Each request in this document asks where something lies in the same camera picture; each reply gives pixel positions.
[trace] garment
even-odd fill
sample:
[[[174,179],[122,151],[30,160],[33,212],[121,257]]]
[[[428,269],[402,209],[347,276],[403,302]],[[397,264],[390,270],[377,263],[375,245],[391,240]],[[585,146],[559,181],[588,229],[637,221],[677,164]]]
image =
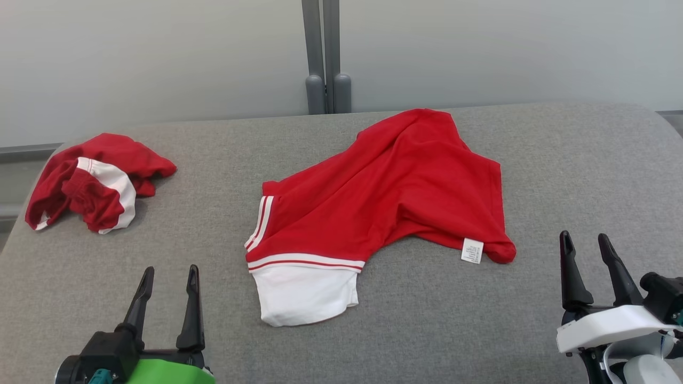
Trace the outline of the garment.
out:
[[[500,165],[471,152],[444,112],[378,122],[346,151],[265,182],[263,194],[245,247],[262,320],[273,326],[315,323],[356,305],[357,274],[404,236],[456,249],[471,238],[499,263],[516,254]]]
[[[91,231],[125,228],[135,197],[154,196],[150,177],[176,166],[130,137],[103,133],[52,156],[31,194],[25,220],[35,230],[52,225],[67,208]]]

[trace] white robot part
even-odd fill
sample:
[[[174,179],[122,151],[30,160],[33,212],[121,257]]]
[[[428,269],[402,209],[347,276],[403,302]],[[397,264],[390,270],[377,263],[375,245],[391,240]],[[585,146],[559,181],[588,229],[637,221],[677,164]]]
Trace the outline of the white robot part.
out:
[[[640,355],[626,362],[624,378],[628,384],[683,384],[661,357]]]
[[[637,338],[660,330],[682,330],[665,324],[642,305],[622,305],[596,312],[557,329],[557,348],[561,353],[577,352],[620,340]]]

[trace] gray metal post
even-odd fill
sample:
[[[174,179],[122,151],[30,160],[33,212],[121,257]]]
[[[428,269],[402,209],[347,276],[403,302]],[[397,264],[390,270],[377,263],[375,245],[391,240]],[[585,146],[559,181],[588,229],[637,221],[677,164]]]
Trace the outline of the gray metal post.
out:
[[[322,59],[322,36],[320,35],[320,6],[318,0],[301,0],[303,29],[306,37],[308,73],[306,95],[309,115],[326,113],[325,106],[325,69]]]

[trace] white trim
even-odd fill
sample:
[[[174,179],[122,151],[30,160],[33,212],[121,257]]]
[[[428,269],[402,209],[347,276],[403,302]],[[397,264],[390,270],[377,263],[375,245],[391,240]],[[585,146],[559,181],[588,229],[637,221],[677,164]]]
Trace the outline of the white trim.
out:
[[[47,221],[50,219],[50,217],[47,215],[47,211],[43,211],[43,214],[40,215],[40,222],[36,224],[36,231],[40,231],[43,228],[47,227]]]
[[[358,304],[357,271],[283,266],[252,274],[261,319],[281,327],[326,320]]]
[[[79,163],[76,166],[79,169],[86,171],[97,179],[104,187],[113,189],[119,193],[119,204],[124,209],[124,212],[119,215],[118,222],[112,228],[99,230],[99,234],[106,234],[111,230],[128,227],[128,224],[135,217],[135,187],[130,182],[126,172],[118,169],[112,164],[102,163],[101,161],[89,159],[87,157],[79,157]]]
[[[249,268],[249,272],[251,273],[253,273],[257,269],[261,269],[261,267],[265,268],[268,266],[281,265],[308,266],[309,268],[321,269],[350,269],[352,271],[360,272],[360,269],[362,269],[365,266],[365,262],[360,260],[327,258],[325,256],[311,255],[310,253],[279,253],[277,255],[267,256],[260,260],[247,263],[247,267]]]
[[[249,243],[251,243],[254,238],[256,237],[256,234],[258,233],[258,229],[261,227],[261,215],[263,214],[263,203],[266,201],[266,196],[261,197],[261,202],[258,204],[258,219],[256,219],[256,228],[254,228],[254,233],[251,234],[249,237],[249,240],[245,243],[245,248],[249,246]]]
[[[261,243],[261,240],[263,240],[263,235],[266,234],[266,227],[268,226],[268,219],[270,218],[270,208],[273,206],[273,198],[273,196],[266,197],[266,207],[263,212],[263,222],[261,223],[261,226],[258,229],[258,235],[256,235],[254,241],[247,248],[247,252],[256,248],[259,245],[259,243]]]

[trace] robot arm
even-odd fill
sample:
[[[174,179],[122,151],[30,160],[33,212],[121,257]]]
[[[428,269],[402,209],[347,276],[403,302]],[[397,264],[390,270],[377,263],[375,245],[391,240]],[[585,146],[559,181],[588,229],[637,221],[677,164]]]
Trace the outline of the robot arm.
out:
[[[683,356],[683,343],[678,342],[679,336],[683,335],[680,333],[683,278],[667,279],[656,273],[646,274],[641,279],[641,287],[648,291],[644,299],[609,237],[600,234],[600,253],[609,270],[615,301],[613,306],[596,306],[576,266],[576,250],[569,232],[563,231],[559,242],[562,307],[565,309],[562,327],[557,330],[559,351],[567,356],[579,354],[591,384],[626,381],[620,380],[613,370],[619,371],[621,378],[628,373],[631,377],[637,376],[639,383],[646,383],[644,378],[649,372],[643,367],[650,369],[653,364],[659,367],[660,376],[675,376],[668,364],[661,363],[664,364],[661,366],[657,359],[651,361],[654,356],[648,351],[656,351],[660,356],[664,353],[666,358]],[[632,353],[627,356],[632,362],[610,366],[610,353],[621,354],[619,358],[624,353]],[[677,377],[668,382],[680,383]]]
[[[114,332],[95,332],[80,355],[67,357],[55,384],[215,384],[204,363],[199,269],[190,266],[187,307],[176,349],[145,350],[142,331],[152,296],[154,267],[142,275],[126,317]]]

